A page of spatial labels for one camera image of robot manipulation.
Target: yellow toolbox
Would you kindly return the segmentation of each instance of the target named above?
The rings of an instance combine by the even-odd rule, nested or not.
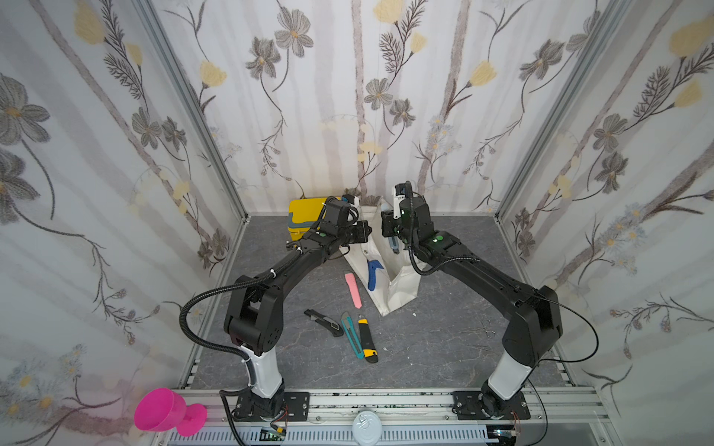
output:
[[[298,240],[310,229],[315,220],[320,216],[324,198],[303,198],[292,200],[288,208],[288,231],[293,240]]]

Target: floral wallpaper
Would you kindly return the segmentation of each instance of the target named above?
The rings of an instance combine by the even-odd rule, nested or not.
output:
[[[633,2],[503,218],[531,282],[597,327],[573,372],[627,445],[710,437],[713,14]],[[565,358],[587,356],[589,329],[563,318]]]
[[[4,4],[0,66],[3,440],[148,444],[239,220],[130,4]]]
[[[409,179],[495,213],[607,2],[154,5],[249,211]]]

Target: pink cup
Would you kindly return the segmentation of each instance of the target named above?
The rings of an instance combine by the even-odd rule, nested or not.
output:
[[[155,389],[145,396],[134,412],[134,425],[144,431],[164,432],[176,428],[190,437],[206,424],[208,411],[203,405],[186,406],[186,401],[171,389]]]

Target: utility knife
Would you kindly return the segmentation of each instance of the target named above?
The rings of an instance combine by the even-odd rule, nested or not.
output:
[[[315,310],[305,310],[305,314],[310,317],[310,320],[314,320],[318,324],[322,325],[324,328],[327,328],[330,330],[330,333],[332,333],[332,336],[335,338],[339,338],[340,336],[344,335],[345,332],[342,330],[342,327],[335,322],[334,320],[328,318],[325,315],[322,315]]]

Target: gray floor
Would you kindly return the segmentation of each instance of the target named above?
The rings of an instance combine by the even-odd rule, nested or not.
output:
[[[435,217],[435,227],[459,237],[474,252],[494,266],[517,277],[492,218]],[[285,217],[253,217],[238,251],[231,282],[240,275],[253,276],[285,256]],[[381,317],[358,282],[363,307],[354,308],[344,280],[349,266],[332,260],[313,270],[290,293],[285,302],[285,330],[278,342],[278,366],[288,388],[355,387],[480,387],[501,357],[501,336],[507,321],[481,296],[443,273],[423,277],[418,297]],[[228,296],[221,301],[208,340],[230,345],[223,332]],[[335,320],[348,310],[353,319],[365,315],[378,350],[376,364],[359,360],[346,336],[333,338],[303,314],[307,308]],[[462,333],[490,320],[497,335]],[[486,352],[470,345],[488,345]],[[203,350],[191,388],[242,388],[247,383],[245,367],[235,355]],[[555,364],[545,362],[531,375],[534,385],[561,386]]]

